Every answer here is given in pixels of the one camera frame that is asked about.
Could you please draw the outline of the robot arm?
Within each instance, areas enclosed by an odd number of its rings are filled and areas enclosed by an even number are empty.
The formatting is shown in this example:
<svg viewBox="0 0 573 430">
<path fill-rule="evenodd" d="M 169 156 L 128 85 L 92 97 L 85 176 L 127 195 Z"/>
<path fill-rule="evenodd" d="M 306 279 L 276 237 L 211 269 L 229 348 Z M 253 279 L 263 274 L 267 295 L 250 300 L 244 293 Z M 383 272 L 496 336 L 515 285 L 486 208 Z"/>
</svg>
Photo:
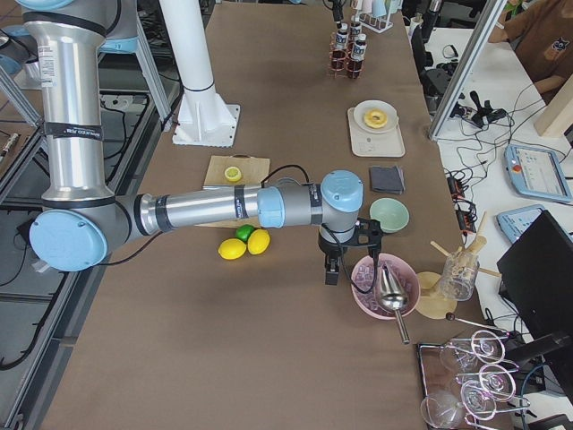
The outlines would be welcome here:
<svg viewBox="0 0 573 430">
<path fill-rule="evenodd" d="M 104 173 L 98 54 L 138 49 L 133 1 L 25 1 L 25 29 L 36 40 L 50 186 L 30 227 L 35 254 L 60 271 L 100 264 L 139 237 L 180 227 L 255 217 L 266 228 L 316 225 L 326 281 L 350 247 L 381 252 L 377 221 L 361 219 L 363 184 L 346 170 L 318 183 L 234 185 L 192 193 L 116 196 Z"/>
</svg>

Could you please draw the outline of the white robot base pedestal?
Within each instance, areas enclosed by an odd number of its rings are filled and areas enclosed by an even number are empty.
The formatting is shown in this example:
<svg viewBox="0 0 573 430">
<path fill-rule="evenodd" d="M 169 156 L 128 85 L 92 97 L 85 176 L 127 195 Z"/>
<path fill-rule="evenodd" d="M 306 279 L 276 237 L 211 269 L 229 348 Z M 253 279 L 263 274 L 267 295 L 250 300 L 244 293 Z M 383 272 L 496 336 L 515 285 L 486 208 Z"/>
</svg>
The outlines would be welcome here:
<svg viewBox="0 0 573 430">
<path fill-rule="evenodd" d="M 231 147 L 240 107 L 217 93 L 199 3 L 164 0 L 160 7 L 184 89 L 173 143 Z"/>
</svg>

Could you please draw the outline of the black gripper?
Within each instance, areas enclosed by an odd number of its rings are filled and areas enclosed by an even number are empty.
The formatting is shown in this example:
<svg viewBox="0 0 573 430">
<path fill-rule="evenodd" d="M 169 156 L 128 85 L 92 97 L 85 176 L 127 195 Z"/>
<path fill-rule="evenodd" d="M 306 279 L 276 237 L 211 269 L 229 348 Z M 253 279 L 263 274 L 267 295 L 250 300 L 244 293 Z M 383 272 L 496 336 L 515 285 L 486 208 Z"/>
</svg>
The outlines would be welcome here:
<svg viewBox="0 0 573 430">
<path fill-rule="evenodd" d="M 326 285 L 336 286 L 340 272 L 340 259 L 349 248 L 364 247 L 371 258 L 376 260 L 381 253 L 384 233 L 376 219 L 358 218 L 346 230 L 335 230 L 322 223 L 319 230 L 319 248 L 324 252 Z"/>
</svg>

